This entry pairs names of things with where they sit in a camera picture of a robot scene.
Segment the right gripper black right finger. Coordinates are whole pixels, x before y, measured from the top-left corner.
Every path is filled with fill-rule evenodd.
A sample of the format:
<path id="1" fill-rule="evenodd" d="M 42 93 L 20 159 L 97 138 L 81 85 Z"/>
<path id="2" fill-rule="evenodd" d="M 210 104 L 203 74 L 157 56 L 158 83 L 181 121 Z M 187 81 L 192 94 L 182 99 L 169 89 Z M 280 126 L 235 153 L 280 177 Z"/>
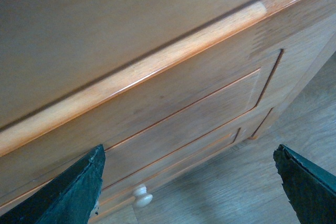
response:
<path id="1" fill-rule="evenodd" d="M 283 144 L 274 161 L 300 223 L 335 223 L 335 176 Z"/>

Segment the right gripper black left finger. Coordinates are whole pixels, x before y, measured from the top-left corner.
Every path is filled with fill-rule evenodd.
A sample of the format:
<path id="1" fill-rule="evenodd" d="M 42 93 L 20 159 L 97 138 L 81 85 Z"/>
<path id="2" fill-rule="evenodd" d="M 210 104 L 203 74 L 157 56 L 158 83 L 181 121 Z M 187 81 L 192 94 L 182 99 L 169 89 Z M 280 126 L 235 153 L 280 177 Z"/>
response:
<path id="1" fill-rule="evenodd" d="M 100 144 L 3 214 L 1 223 L 88 223 L 101 193 L 105 161 Z"/>

